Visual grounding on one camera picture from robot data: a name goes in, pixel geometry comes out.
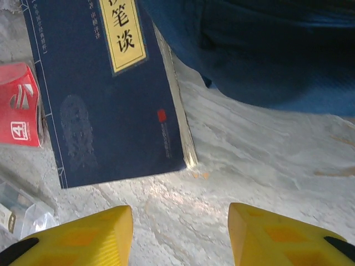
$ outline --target gray stone surface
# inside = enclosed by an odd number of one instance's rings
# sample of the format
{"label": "gray stone surface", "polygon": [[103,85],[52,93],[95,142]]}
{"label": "gray stone surface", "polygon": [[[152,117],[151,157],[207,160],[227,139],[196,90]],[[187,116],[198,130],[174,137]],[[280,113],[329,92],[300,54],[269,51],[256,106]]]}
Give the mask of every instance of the gray stone surface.
{"label": "gray stone surface", "polygon": [[[22,15],[0,11],[0,63],[30,57]],[[48,136],[42,150],[0,147],[0,171],[51,205],[60,223],[131,205],[130,265],[233,265],[231,202],[325,227],[355,243],[353,124],[251,108],[207,90],[177,59],[175,66],[200,159],[194,171],[61,190]],[[1,231],[0,250],[13,242]]]}

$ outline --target red box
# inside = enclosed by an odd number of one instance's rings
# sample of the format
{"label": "red box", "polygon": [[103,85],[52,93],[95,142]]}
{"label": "red box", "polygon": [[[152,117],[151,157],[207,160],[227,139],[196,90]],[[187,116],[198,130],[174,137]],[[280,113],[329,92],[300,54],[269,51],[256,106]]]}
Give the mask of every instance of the red box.
{"label": "red box", "polygon": [[0,143],[39,147],[39,90],[26,63],[0,65]]}

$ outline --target blue fabric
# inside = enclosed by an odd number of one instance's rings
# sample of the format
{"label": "blue fabric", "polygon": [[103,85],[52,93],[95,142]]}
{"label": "blue fabric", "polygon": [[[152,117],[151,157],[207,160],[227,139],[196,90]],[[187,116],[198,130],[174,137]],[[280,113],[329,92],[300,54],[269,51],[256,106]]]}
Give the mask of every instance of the blue fabric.
{"label": "blue fabric", "polygon": [[141,2],[179,59],[226,96],[355,116],[355,18],[346,8],[303,0]]}

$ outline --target clear plastic bag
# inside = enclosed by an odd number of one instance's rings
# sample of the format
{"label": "clear plastic bag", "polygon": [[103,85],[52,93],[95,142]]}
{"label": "clear plastic bag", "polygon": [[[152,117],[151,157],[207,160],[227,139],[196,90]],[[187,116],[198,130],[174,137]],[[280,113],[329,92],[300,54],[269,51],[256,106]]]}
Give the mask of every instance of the clear plastic bag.
{"label": "clear plastic bag", "polygon": [[0,227],[18,240],[54,227],[58,222],[54,211],[41,200],[34,198],[0,176]]}

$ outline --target yellow object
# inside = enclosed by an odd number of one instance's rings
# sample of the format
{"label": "yellow object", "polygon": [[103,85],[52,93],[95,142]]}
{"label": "yellow object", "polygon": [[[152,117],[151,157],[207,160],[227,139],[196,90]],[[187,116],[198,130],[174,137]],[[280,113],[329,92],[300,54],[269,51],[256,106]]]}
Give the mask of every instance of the yellow object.
{"label": "yellow object", "polygon": [[146,48],[135,0],[100,0],[113,73],[144,60]]}
{"label": "yellow object", "polygon": [[133,237],[129,206],[33,234],[39,243],[11,266],[127,266]]}
{"label": "yellow object", "polygon": [[341,236],[242,203],[230,205],[228,229],[236,266],[354,266],[324,239]]}

